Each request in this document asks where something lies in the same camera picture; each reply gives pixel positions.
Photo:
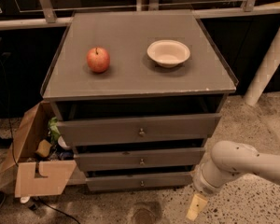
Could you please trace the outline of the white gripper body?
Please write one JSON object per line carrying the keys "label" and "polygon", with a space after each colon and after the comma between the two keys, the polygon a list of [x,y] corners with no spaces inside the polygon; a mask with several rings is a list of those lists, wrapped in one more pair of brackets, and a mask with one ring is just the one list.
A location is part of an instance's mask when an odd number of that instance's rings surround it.
{"label": "white gripper body", "polygon": [[236,173],[221,170],[212,161],[207,161],[197,166],[193,176],[193,186],[204,196],[214,196],[225,184],[236,178]]}

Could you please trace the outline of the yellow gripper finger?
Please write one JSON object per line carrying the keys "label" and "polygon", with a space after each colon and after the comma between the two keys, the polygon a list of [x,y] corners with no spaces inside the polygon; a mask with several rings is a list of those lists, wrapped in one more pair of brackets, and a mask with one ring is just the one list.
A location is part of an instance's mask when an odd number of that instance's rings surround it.
{"label": "yellow gripper finger", "polygon": [[206,207],[208,199],[200,193],[195,193],[191,200],[189,210],[186,214],[186,218],[194,221],[197,216],[202,212]]}

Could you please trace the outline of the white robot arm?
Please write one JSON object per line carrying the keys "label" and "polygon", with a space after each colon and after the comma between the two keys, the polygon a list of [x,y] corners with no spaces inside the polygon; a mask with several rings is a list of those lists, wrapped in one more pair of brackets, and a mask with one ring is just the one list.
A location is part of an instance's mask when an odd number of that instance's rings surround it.
{"label": "white robot arm", "polygon": [[219,141],[210,158],[200,162],[193,172],[193,195],[186,218],[194,221],[206,207],[208,198],[237,178],[252,174],[280,186],[280,155],[258,152],[253,146]]}

